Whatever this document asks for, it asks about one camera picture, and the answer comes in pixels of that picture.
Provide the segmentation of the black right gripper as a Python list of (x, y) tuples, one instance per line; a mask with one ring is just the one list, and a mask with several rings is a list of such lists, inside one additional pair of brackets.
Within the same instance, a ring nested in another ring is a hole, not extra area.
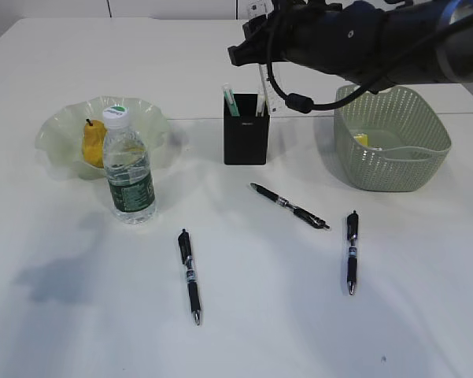
[(273, 11), (244, 23), (242, 29), (245, 40), (237, 46), (227, 48), (231, 64), (236, 67), (250, 64), (265, 65), (268, 61), (267, 48), (272, 32), (275, 34), (272, 40), (271, 62), (285, 62), (279, 37), (279, 25), (284, 21), (284, 15), (284, 12)]

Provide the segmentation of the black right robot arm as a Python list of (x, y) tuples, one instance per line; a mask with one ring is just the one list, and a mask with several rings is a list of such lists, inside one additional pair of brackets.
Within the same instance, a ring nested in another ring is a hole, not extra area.
[(338, 76), (357, 89), (331, 103), (276, 89), (299, 113), (348, 105), (365, 92), (397, 85), (473, 83), (473, 1), (276, 1), (243, 26), (244, 41), (228, 48), (234, 66), (291, 62)]

